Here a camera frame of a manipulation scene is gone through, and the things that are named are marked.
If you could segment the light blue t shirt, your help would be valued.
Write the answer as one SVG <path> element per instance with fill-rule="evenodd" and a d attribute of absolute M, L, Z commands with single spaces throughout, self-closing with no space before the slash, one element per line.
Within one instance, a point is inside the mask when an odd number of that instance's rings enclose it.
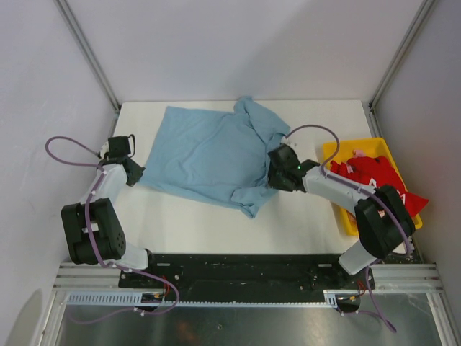
<path fill-rule="evenodd" d="M 275 194 L 268 153 L 289 132 L 251 97 L 240 98 L 231 112 L 168 106 L 140 183 L 255 218 Z"/>

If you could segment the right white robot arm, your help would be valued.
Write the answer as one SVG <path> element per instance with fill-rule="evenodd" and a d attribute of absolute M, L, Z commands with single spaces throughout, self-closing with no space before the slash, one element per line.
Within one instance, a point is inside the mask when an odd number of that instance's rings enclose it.
<path fill-rule="evenodd" d="M 325 198 L 350 212 L 356 219 L 359 240 L 338 258 L 332 280 L 340 289 L 358 281 L 358 272 L 385 259 L 404 243 L 416 227 L 397 190 L 353 182 L 312 160 L 299 161 L 288 145 L 268 153 L 269 186 L 287 192 L 301 191 Z"/>

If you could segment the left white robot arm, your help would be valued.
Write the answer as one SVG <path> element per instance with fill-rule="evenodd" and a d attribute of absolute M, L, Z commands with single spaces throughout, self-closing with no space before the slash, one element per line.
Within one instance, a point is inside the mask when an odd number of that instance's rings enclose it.
<path fill-rule="evenodd" d="M 61 220 L 73 263 L 135 270 L 135 281 L 151 288 L 159 271 L 148 264 L 146 249 L 126 239 L 115 210 L 120 192 L 138 183 L 144 170 L 128 157 L 101 161 L 90 188 L 79 202 L 62 208 Z"/>

